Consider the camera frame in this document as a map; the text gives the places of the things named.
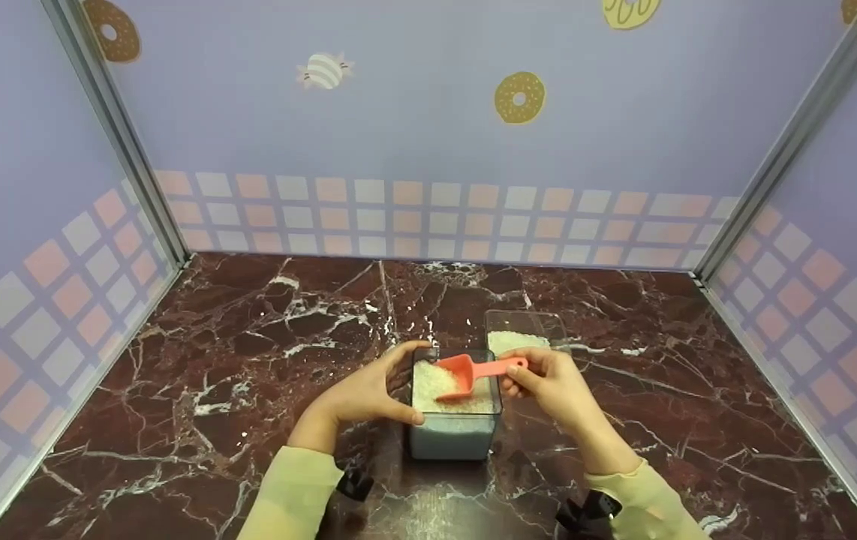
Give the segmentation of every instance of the sleeve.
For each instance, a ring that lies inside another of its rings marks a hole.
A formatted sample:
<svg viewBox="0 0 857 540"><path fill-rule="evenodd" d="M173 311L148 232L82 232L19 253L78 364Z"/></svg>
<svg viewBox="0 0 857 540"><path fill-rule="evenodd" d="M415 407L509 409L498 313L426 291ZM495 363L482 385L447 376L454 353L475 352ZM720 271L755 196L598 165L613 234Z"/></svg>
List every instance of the sleeve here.
<svg viewBox="0 0 857 540"><path fill-rule="evenodd" d="M312 540L341 478L332 455L281 447L265 472L239 540Z"/></svg>
<svg viewBox="0 0 857 540"><path fill-rule="evenodd" d="M628 474L585 475L585 478L589 488L621 503L621 512L611 522L616 540L709 538L682 505L678 493L645 459Z"/></svg>

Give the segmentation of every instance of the clear plastic container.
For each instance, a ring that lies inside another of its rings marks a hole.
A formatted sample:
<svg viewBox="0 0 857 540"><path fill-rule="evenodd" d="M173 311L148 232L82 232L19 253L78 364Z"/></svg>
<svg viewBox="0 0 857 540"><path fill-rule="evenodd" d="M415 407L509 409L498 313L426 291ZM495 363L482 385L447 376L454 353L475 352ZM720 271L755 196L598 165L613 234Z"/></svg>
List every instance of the clear plastic container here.
<svg viewBox="0 0 857 540"><path fill-rule="evenodd" d="M415 389L415 362L437 362L450 356L469 355L473 362L491 362L495 357L484 349L415 349L412 352L412 390ZM483 461L489 455L492 438L501 417L501 390L496 377L476 380L488 384L492 396L491 412L425 412L425 424L408 426L408 451L415 459ZM412 403L412 393L408 394Z"/></svg>

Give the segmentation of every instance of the candy print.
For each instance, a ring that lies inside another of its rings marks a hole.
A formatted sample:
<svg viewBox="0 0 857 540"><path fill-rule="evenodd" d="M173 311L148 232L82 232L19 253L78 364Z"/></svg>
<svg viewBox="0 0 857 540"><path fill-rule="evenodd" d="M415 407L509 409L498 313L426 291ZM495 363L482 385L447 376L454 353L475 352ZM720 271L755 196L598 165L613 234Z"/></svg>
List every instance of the candy print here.
<svg viewBox="0 0 857 540"><path fill-rule="evenodd" d="M353 61L345 61L345 52L340 55L330 55L327 52L316 52L308 57L308 65L298 66L298 81L306 89L318 86L320 89L334 89L342 84L342 78L352 75Z"/></svg>

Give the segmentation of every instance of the dark red marble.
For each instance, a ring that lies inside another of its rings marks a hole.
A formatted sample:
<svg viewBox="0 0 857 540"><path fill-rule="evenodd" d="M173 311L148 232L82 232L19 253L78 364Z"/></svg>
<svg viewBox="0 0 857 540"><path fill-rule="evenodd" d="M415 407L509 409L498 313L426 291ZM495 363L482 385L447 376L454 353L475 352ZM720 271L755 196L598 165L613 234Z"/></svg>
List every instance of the dark red marble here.
<svg viewBox="0 0 857 540"><path fill-rule="evenodd" d="M620 432L716 539L857 538L857 509L685 274L202 255L0 520L0 539L237 536L274 453L326 387L391 344L484 346L490 308L561 315ZM405 393L404 373L394 391ZM484 463L411 461L349 427L320 538L551 538L575 445L507 400Z"/></svg>

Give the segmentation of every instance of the orange scoop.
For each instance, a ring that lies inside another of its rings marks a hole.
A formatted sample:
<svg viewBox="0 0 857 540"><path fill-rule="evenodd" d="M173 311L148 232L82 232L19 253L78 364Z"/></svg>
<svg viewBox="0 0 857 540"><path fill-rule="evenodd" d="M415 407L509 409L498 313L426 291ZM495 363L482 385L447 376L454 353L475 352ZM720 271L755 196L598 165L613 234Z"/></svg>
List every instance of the orange scoop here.
<svg viewBox="0 0 857 540"><path fill-rule="evenodd" d="M436 397L436 402L447 402L460 400L472 396L472 386L476 383L476 379L480 377L494 377L497 375L505 375L510 366L519 366L528 368L528 360L526 358L506 358L504 360L496 360L494 362L472 362L472 356L458 355L452 358L443 358L435 362L438 367L443 367L456 376L456 382L459 383L459 390L450 394L444 394Z"/></svg>

